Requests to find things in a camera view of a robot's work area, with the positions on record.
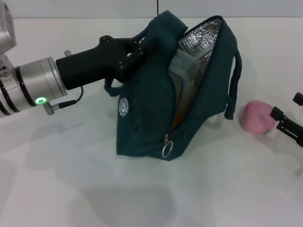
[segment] green led light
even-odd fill
[[[46,101],[47,101],[46,98],[40,97],[40,98],[36,99],[35,103],[38,105],[41,105],[41,104],[45,103]]]

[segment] teal bag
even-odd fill
[[[235,36],[221,16],[186,30],[169,11],[158,15],[136,36],[144,38],[142,45],[157,39],[156,53],[121,87],[106,79],[105,90],[120,96],[118,155],[170,161],[183,154],[209,117],[225,111],[225,118],[233,119],[241,75]]]

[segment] zipper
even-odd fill
[[[214,19],[217,19],[217,18],[223,20],[223,18],[222,18],[221,16],[214,16],[214,17],[211,17],[211,18],[205,20],[204,22],[198,24],[197,26],[195,26],[194,28],[192,28],[192,29],[189,30],[188,32],[186,32],[186,33],[184,34],[184,36],[186,36],[186,35],[188,35],[189,33],[191,33],[191,32],[192,32],[193,30],[195,30],[197,27],[202,26],[203,24],[206,24],[206,23],[208,23],[209,21],[214,20]],[[220,29],[219,29],[219,32],[218,32],[218,35],[217,35],[217,39],[218,39],[218,37],[220,36],[221,31],[222,31],[222,29],[220,28]],[[213,52],[215,52],[216,47],[217,47],[217,39],[216,39],[216,41],[215,41],[215,43],[214,43]],[[210,60],[209,60],[209,63],[208,63],[208,65],[207,65],[207,68],[206,68],[206,70],[205,70],[205,72],[204,72],[204,74],[205,74],[206,76],[204,76],[204,78],[201,80],[197,92],[200,92],[201,87],[202,87],[202,85],[204,84],[204,81],[205,81],[206,78],[207,78],[207,74],[208,74],[209,68],[210,68],[210,66],[212,65],[213,56],[214,56],[214,55],[212,54],[212,56],[211,56],[211,58],[210,58]],[[170,78],[170,76],[169,76],[169,80],[170,80],[170,82],[171,82],[171,84],[172,84],[172,86],[173,86],[173,89],[174,89],[175,93],[176,93],[176,89],[175,89],[175,87],[174,87],[174,83],[173,83],[172,79]],[[193,106],[194,106],[195,103],[196,103],[197,96],[198,96],[198,95],[195,95],[195,97],[193,98],[192,104],[191,104],[191,106],[189,107],[189,109],[188,109],[188,111],[187,111],[185,117],[183,118],[183,120],[182,120],[182,121],[178,124],[178,126],[176,126],[172,131],[177,130],[178,127],[187,119],[189,113],[192,111]],[[175,100],[174,100],[174,108],[176,108],[175,102],[176,102],[176,94],[175,94]],[[173,116],[172,116],[172,118],[171,118],[171,120],[170,120],[170,124],[169,124],[169,127],[168,127],[168,129],[167,129],[167,133],[164,135],[164,147],[163,147],[163,150],[162,150],[162,157],[164,157],[164,158],[166,158],[166,157],[171,153],[171,150],[172,150],[172,147],[173,147],[173,141],[172,141],[172,140],[169,141],[168,136],[169,136],[169,133],[172,132],[170,129],[171,129],[172,124],[173,124],[173,122],[174,122],[174,120],[175,120],[175,117],[176,117],[176,111],[174,112],[174,114],[173,114]],[[164,153],[163,151],[165,150],[165,148],[166,148],[170,143],[171,143],[171,147],[170,147],[169,153],[168,153],[166,156],[163,156],[163,153]]]

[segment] silver insulated lining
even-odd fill
[[[201,73],[206,70],[220,26],[220,19],[209,21],[179,41],[179,49],[199,60],[202,67]]]

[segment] white wall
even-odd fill
[[[302,0],[159,0],[159,12],[178,17],[301,17]]]
[[[137,18],[157,15],[157,0],[4,0],[13,17]]]

